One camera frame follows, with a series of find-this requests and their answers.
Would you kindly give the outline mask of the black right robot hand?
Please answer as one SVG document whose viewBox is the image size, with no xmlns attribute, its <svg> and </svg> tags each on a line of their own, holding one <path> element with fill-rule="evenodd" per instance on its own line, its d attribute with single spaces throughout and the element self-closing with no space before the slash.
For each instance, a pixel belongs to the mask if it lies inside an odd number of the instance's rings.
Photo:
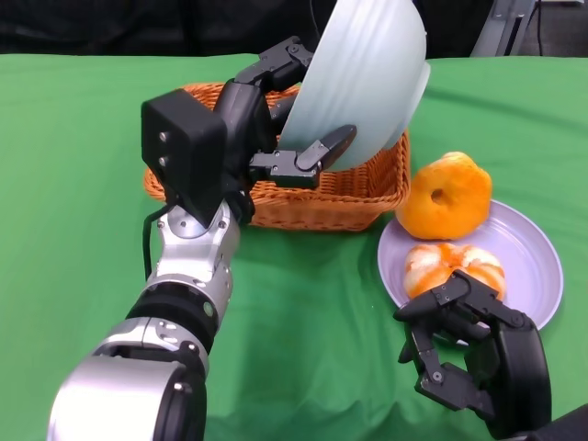
<svg viewBox="0 0 588 441">
<path fill-rule="evenodd" d="M 399 360 L 414 364 L 417 392 L 452 411 L 472 410 L 496 440 L 550 423 L 550 378 L 538 329 L 496 290 L 456 270 L 394 318 L 406 335 Z"/>
</svg>

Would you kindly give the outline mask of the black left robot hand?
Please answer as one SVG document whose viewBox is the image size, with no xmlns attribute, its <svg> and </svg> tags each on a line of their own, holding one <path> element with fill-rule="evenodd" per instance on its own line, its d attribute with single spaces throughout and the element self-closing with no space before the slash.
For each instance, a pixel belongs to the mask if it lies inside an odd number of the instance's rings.
<svg viewBox="0 0 588 441">
<path fill-rule="evenodd" d="M 301 82 L 312 57 L 300 38 L 283 40 L 228 80 L 217 99 L 214 111 L 227 127 L 223 196 L 241 225 L 250 223 L 254 216 L 250 192 L 256 182 L 315 189 L 321 172 L 347 150 L 357 134 L 356 126 L 345 124 L 325 133 L 300 153 L 277 146 L 277 136 L 296 98 L 290 96 L 269 106 L 266 95 Z"/>
</svg>

